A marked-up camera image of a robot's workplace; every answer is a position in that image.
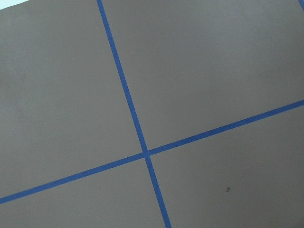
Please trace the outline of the brown paper table cover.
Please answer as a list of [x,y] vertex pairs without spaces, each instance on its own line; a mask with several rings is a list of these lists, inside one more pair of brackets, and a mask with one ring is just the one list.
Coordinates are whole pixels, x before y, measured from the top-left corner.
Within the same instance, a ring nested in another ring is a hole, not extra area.
[[[154,185],[160,187],[160,194]],[[296,0],[0,12],[3,228],[301,228]]]

